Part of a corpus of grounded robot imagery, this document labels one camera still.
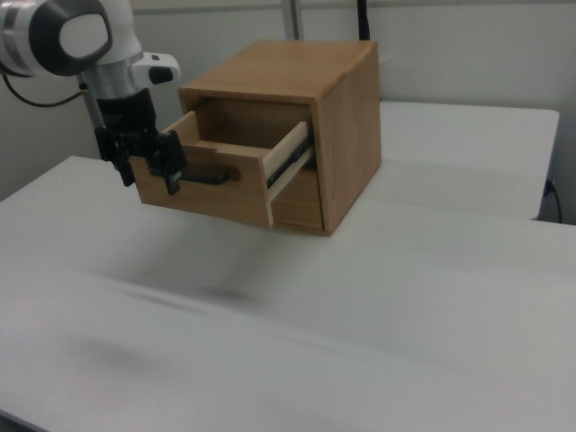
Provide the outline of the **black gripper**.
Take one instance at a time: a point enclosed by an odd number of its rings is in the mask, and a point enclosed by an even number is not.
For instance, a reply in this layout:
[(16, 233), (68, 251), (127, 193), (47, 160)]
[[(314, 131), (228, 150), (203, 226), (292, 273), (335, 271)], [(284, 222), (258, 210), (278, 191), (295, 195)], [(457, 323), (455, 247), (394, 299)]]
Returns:
[(175, 131), (160, 132), (149, 90), (123, 98), (97, 101), (103, 125), (95, 136), (104, 161), (111, 162), (124, 186), (135, 183), (131, 157), (145, 158), (165, 175), (169, 195), (180, 191), (182, 169), (186, 167), (184, 149)]

